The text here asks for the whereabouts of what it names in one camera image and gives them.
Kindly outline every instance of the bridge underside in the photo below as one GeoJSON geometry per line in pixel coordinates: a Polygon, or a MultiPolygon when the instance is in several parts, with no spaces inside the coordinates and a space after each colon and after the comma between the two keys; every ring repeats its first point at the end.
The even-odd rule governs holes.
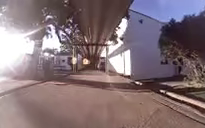
{"type": "Polygon", "coordinates": [[[70,0],[80,11],[77,22],[85,37],[77,45],[81,54],[91,61],[98,60],[106,42],[119,25],[133,0],[70,0]]]}

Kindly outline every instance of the blue sky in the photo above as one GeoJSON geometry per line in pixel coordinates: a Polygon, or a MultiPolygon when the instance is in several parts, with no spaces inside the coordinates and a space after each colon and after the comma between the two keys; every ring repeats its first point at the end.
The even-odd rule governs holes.
{"type": "Polygon", "coordinates": [[[134,0],[131,9],[160,21],[181,20],[185,14],[198,14],[205,0],[134,0]]]}

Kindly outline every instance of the white building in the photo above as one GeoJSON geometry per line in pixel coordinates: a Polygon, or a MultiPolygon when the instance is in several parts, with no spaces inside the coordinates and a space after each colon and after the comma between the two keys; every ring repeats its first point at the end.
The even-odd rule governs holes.
{"type": "Polygon", "coordinates": [[[109,47],[109,70],[134,80],[174,76],[174,65],[161,64],[158,40],[164,23],[133,10],[129,15],[119,25],[119,43],[109,47]]]}

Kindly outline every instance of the wall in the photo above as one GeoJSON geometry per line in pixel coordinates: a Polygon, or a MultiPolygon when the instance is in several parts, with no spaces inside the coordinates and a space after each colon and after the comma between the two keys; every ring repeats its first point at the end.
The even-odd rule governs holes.
{"type": "Polygon", "coordinates": [[[119,31],[124,33],[124,40],[109,47],[110,70],[130,75],[135,80],[173,76],[173,65],[161,65],[158,40],[163,23],[131,10],[129,13],[127,25],[123,22],[120,24],[119,31]]]}
{"type": "Polygon", "coordinates": [[[132,79],[173,76],[173,65],[161,65],[158,41],[164,24],[134,11],[130,16],[125,42],[131,51],[132,79]]]}

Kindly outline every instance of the road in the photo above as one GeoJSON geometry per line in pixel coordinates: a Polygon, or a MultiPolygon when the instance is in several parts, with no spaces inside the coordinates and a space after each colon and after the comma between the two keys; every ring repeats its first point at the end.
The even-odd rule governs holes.
{"type": "Polygon", "coordinates": [[[45,82],[0,96],[0,128],[205,128],[156,95],[45,82]]]}

